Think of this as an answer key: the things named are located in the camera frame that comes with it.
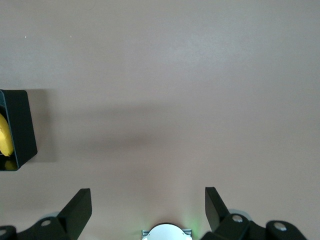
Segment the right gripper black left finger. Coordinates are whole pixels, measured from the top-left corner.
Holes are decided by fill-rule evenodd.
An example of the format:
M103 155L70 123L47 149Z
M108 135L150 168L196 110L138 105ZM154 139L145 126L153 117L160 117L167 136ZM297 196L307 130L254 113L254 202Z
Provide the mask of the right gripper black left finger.
M92 216L89 188L80 189L57 216L47 216L17 232L13 225L0 227L2 240L77 240Z

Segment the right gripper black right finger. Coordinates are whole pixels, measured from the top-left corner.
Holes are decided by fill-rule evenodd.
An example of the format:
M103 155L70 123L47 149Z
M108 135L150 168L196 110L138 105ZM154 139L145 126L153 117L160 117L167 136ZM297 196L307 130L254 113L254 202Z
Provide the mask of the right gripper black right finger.
M205 188L205 215L211 231L203 240L305 240L303 233L293 224L268 221L265 227L240 213L230 213L215 187Z

